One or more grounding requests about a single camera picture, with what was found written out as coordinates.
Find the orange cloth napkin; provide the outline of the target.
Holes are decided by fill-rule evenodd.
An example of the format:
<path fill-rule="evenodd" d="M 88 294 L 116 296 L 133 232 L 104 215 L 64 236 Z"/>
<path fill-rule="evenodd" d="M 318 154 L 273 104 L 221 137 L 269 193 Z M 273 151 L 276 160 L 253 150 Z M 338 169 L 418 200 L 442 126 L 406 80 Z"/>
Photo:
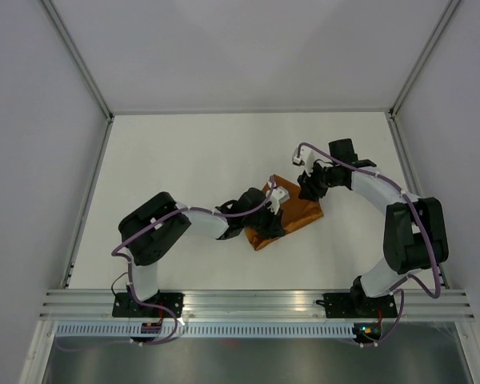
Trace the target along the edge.
<path fill-rule="evenodd" d="M 279 210 L 282 213 L 281 224 L 285 231 L 283 236 L 292 234 L 323 217 L 324 213 L 319 202 L 300 199 L 301 187 L 298 184 L 279 175 L 275 175 L 274 180 L 277 186 L 281 186 L 289 192 L 289 199 L 281 204 Z M 245 232 L 249 244 L 255 251 L 259 251 L 281 238 L 278 236 L 268 239 L 256 229 L 246 228 Z"/>

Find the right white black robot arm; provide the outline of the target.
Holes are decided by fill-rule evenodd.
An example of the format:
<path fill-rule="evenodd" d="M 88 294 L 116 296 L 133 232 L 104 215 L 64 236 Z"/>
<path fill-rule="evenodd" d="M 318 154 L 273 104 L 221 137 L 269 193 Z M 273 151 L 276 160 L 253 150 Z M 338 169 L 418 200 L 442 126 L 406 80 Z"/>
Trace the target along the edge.
<path fill-rule="evenodd" d="M 328 190 L 345 187 L 364 197 L 384 217 L 382 258 L 353 280 L 346 294 L 324 294 L 317 304 L 328 318 L 396 318 L 393 295 L 415 281 L 432 299 L 441 295 L 439 266 L 449 257 L 442 204 L 404 190 L 377 164 L 361 159 L 349 138 L 329 144 L 324 152 L 300 143 L 292 163 L 298 176 L 299 198 L 318 202 Z"/>

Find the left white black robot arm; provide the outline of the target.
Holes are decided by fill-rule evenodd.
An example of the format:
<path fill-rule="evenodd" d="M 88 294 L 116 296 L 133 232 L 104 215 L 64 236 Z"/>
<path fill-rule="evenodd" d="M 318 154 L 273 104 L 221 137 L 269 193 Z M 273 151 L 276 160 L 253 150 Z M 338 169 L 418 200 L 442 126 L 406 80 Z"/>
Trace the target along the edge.
<path fill-rule="evenodd" d="M 251 229 L 262 238 L 283 236 L 282 204 L 290 194 L 273 182 L 268 187 L 267 192 L 251 187 L 239 199 L 212 210 L 184 205 L 160 192 L 121 220 L 122 242 L 113 256 L 128 262 L 131 308 L 143 317 L 157 311 L 158 261 L 185 235 L 222 241 Z"/>

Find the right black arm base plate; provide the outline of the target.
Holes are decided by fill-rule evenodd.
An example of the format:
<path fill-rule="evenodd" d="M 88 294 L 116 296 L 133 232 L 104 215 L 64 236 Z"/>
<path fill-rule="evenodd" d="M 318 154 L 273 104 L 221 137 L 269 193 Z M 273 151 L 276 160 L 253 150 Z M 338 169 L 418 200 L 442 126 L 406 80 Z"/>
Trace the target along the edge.
<path fill-rule="evenodd" d="M 349 293 L 324 293 L 314 302 L 329 319 L 396 318 L 398 309 L 393 296 L 356 298 Z"/>

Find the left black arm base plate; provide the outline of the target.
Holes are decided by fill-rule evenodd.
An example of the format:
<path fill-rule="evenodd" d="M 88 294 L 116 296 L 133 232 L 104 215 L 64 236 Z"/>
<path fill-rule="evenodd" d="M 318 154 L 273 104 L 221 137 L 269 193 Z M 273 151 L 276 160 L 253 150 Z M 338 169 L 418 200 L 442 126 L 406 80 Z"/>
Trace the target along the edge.
<path fill-rule="evenodd" d="M 161 292 L 143 305 L 137 303 L 130 293 L 115 295 L 112 309 L 113 318 L 169 318 L 171 311 L 176 318 L 182 315 L 184 294 Z"/>

